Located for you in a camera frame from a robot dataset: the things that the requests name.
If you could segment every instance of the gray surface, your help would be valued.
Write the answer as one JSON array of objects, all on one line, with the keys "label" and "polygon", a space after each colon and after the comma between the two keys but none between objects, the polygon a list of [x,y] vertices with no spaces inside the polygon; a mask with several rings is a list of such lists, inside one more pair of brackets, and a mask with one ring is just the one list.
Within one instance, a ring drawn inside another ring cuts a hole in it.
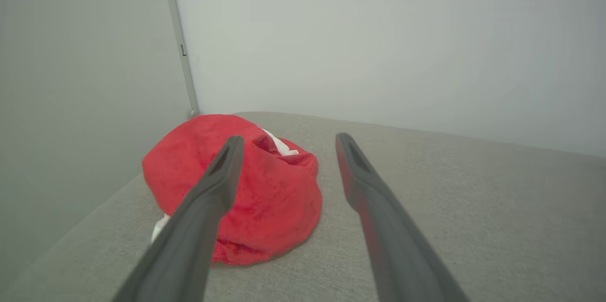
[{"label": "gray surface", "polygon": [[606,0],[177,0],[204,114],[606,157]]},{"label": "gray surface", "polygon": [[168,0],[0,0],[0,292],[190,109]]},{"label": "gray surface", "polygon": [[[342,192],[337,132],[355,138],[471,300],[606,299],[606,159],[309,116],[240,115],[318,157],[322,216],[309,240],[283,257],[212,270],[208,300],[376,300],[361,227]],[[110,300],[161,215],[138,177],[7,297]]]}]

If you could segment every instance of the gray wall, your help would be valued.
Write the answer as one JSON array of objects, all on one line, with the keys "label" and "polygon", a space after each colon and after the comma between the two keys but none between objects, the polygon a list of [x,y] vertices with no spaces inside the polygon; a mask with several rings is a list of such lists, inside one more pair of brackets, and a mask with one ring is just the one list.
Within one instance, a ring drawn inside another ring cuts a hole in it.
[{"label": "gray wall", "polygon": [[178,0],[206,113],[606,156],[606,0]]},{"label": "gray wall", "polygon": [[190,110],[167,0],[0,0],[0,290]]}]

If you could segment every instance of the red towel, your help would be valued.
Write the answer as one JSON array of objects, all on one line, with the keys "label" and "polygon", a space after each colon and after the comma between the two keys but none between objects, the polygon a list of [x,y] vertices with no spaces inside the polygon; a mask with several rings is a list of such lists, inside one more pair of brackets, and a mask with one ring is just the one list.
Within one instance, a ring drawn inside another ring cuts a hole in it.
[{"label": "red towel", "polygon": [[143,175],[160,208],[173,215],[226,140],[244,138],[244,162],[232,209],[221,219],[213,262],[251,265],[305,240],[320,219],[318,160],[282,157],[257,125],[233,115],[203,115],[176,127],[143,159]]}]

